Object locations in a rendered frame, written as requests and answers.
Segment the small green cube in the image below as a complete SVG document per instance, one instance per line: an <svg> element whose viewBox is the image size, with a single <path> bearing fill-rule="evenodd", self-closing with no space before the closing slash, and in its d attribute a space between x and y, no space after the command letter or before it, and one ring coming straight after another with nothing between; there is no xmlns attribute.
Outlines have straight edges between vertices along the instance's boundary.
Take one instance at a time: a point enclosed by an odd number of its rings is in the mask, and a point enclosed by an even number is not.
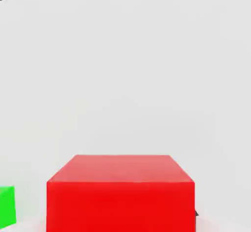
<svg viewBox="0 0 251 232"><path fill-rule="evenodd" d="M0 229L16 223L14 186L0 186Z"/></svg>

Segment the small red cube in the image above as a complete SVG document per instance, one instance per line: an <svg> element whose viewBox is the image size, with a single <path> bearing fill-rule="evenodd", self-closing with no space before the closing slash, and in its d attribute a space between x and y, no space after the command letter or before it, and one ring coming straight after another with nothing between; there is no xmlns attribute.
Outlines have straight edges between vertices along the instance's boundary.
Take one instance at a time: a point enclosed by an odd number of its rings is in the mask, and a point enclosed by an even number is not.
<svg viewBox="0 0 251 232"><path fill-rule="evenodd" d="M76 155L47 182L46 232L196 232L195 183L168 155Z"/></svg>

